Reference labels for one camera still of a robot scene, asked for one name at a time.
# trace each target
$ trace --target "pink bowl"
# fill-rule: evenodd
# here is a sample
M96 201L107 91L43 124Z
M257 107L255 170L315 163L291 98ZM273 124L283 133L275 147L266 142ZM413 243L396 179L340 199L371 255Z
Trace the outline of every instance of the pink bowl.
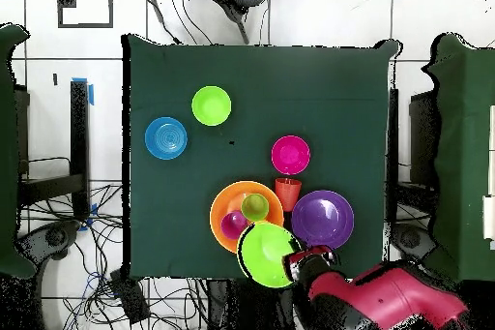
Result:
M223 217L220 228L223 234L229 239L238 239L249 225L241 211L233 211Z
M284 175L295 175L303 171L310 156L307 143L294 135L283 136L272 148L272 163Z

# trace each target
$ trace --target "purple bowl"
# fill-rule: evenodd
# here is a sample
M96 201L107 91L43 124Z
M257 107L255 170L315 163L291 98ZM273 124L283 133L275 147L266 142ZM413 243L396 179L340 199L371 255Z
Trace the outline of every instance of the purple bowl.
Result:
M314 191L303 196L292 210L292 232L308 246L342 246L354 228L349 202L332 191Z

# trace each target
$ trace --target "small green bowl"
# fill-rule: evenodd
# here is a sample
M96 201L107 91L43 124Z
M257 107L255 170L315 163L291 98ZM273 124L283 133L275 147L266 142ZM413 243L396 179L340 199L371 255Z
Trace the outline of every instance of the small green bowl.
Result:
M205 86L192 98L192 113L204 125L214 127L224 122L231 110L230 97L217 86Z
M241 212L246 219L252 222L263 221L269 211L268 199L262 194L250 194L244 198L241 204Z
M283 265L283 257L298 246L292 234L269 222L255 222L239 237L237 260L248 278L260 285L282 288L291 285Z

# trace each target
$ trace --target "white tile floor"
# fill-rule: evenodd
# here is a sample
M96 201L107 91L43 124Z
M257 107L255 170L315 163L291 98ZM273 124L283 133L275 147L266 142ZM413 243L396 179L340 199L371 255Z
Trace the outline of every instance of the white tile floor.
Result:
M172 0L158 0L167 27L185 44L193 44L172 6ZM75 9L65 9L66 22L107 22L105 0L77 0ZM69 85L72 77L86 77L94 84L95 104L90 105L91 187L121 181L121 95L122 48L121 34L133 33L159 44L171 39L157 21L154 10L145 0L113 0L113 28L57 28L56 0L0 0L0 23L24 25L31 37L27 44L14 52L12 68L15 79L26 84L31 93L30 143L31 159L69 156ZM399 89L399 160L410 164L409 112L412 95L433 88L429 77L421 71L428 62L434 38L443 32L457 32L472 45L493 45L495 32L495 0L272 0L270 29L272 45L373 46L378 41L394 38L404 47L396 63L396 86ZM180 17L200 45L207 43L187 20L182 0L174 0ZM184 0L191 19L214 43L242 45L237 26L227 19L223 10L209 0ZM246 30L251 44L260 42L260 25L268 3L251 9ZM265 16L261 43L268 42L268 15ZM57 74L58 84L53 83ZM67 173L64 161L38 163L31 166L32 176ZM402 166L400 180L409 180L409 169ZM94 196L94 202L100 199ZM104 213L122 213L120 194L101 209ZM37 214L30 211L31 217ZM23 222L21 232L33 229L43 221ZM95 223L102 231L104 225ZM118 242L122 231L112 231L111 239ZM88 231L80 231L77 244L84 252L86 266L96 270L95 243ZM121 245L107 241L104 250L112 270L120 265ZM62 330L68 309L62 298L68 297L76 306L86 286L87 273L76 247L61 261L50 261L44 275L43 298L45 321L49 330ZM187 287L184 280L169 278L143 281L144 292L150 297L152 311L184 315L179 291L171 295L169 305L158 298ZM191 304L187 304L187 313ZM143 322L145 330L172 330L169 324L152 317ZM177 324L184 327L183 321ZM119 323L119 330L130 330L128 322ZM198 327L189 322L189 327ZM132 330L141 330L134 325ZM91 330L109 330L95 325Z

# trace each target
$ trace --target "green panel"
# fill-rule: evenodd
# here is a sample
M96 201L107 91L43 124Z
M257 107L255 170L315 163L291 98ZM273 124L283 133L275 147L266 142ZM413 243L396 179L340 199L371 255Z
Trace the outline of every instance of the green panel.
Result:
M440 201L433 227L442 248L426 265L455 281L493 281L495 253L483 239L482 197L488 194L495 51L472 49L448 34L438 42L435 63L428 69L438 79L442 117L435 160Z
M19 150L17 146L17 116L15 112L14 80L10 62L16 45L28 38L19 26L0 26L0 273L18 278L31 278L36 269L14 247L17 226L17 181Z
M388 63L397 42L379 48L153 45L131 47L131 274L243 277L235 255L209 225L215 196L240 180L274 187L271 163L283 135L304 138L311 161L296 177L302 195L329 189L355 211L355 229L337 252L355 276L381 260ZM194 93L217 85L232 112L217 127L192 115ZM171 116L188 146L171 161L154 158L144 133Z

